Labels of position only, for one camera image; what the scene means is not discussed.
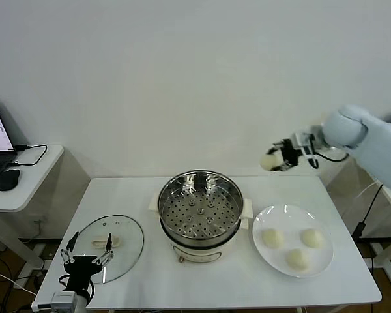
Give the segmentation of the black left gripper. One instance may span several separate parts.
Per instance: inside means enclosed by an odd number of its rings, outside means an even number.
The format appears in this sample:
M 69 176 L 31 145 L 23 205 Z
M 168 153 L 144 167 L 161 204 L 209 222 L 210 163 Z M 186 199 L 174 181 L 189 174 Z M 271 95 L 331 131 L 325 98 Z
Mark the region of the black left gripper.
M 96 256 L 73 256 L 73 250 L 78 238 L 77 231 L 68 241 L 65 248 L 60 250 L 65 272 L 69 275 L 66 291 L 87 291 L 91 277 L 102 270 L 102 265 L 108 264 L 113 258 L 111 233 L 105 245 L 105 251 L 100 257 Z

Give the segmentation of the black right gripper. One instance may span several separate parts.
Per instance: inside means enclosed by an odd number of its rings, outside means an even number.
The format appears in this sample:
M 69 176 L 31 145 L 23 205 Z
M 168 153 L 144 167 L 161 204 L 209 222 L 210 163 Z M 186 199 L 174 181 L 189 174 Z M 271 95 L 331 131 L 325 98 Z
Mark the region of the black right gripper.
M 292 168 L 295 168 L 299 165 L 299 159 L 303 155 L 301 150 L 295 149 L 293 147 L 292 141 L 290 139 L 282 139 L 280 141 L 274 142 L 271 148 L 268 150 L 268 154 L 275 154 L 280 152 L 284 163 L 276 164 L 271 167 L 271 171 L 288 171 Z

